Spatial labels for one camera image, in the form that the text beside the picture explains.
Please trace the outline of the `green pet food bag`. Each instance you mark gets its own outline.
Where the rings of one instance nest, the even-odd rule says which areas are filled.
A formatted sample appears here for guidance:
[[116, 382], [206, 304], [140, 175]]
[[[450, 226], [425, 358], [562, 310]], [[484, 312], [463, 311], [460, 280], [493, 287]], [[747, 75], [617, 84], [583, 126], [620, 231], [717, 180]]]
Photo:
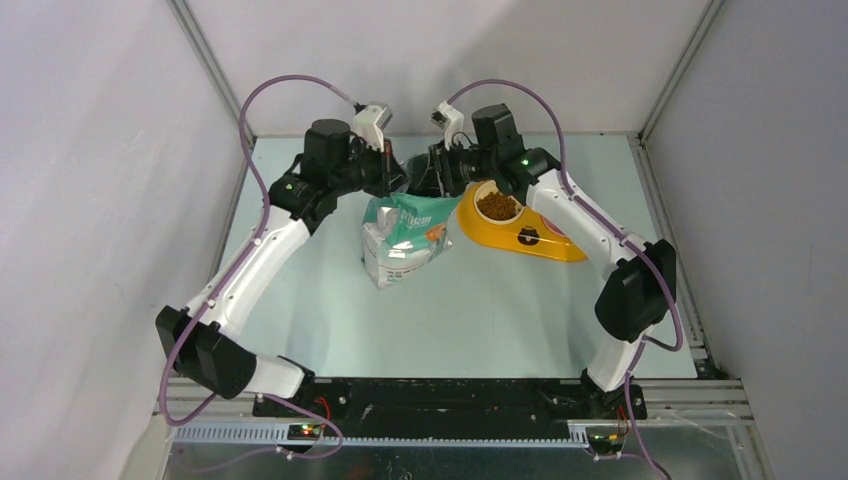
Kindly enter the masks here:
[[394, 193], [368, 201], [363, 216], [362, 263], [379, 289], [393, 286], [453, 246], [448, 229], [458, 197]]

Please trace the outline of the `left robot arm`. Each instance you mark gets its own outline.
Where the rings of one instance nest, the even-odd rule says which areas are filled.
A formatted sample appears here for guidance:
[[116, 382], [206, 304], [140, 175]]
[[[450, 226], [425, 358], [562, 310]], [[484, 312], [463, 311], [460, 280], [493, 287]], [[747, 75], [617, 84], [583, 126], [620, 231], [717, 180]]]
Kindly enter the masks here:
[[351, 123], [312, 123], [292, 166], [264, 190], [259, 222], [240, 251], [185, 307], [166, 306], [158, 314], [156, 328], [174, 371], [224, 399], [274, 395], [292, 416], [312, 411], [316, 390], [304, 382], [307, 368], [253, 353], [238, 339], [278, 270], [342, 196], [363, 191], [386, 197], [404, 183], [383, 125], [364, 113]]

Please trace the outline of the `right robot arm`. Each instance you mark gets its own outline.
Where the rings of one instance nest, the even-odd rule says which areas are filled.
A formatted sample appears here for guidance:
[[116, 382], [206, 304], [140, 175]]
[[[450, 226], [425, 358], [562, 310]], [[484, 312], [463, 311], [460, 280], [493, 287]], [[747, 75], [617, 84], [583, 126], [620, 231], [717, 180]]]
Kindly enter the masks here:
[[527, 147], [506, 105], [473, 114], [476, 141], [468, 146], [458, 138], [464, 116], [451, 104], [440, 103], [431, 121], [443, 138], [430, 148], [430, 166], [414, 174], [414, 186], [455, 193], [472, 182], [492, 181], [564, 233], [599, 273], [604, 285], [594, 312], [605, 336], [586, 369], [592, 383], [583, 388], [581, 402], [593, 417], [610, 416], [655, 326], [666, 316], [679, 318], [674, 247], [647, 241], [615, 221], [567, 173], [563, 155]]

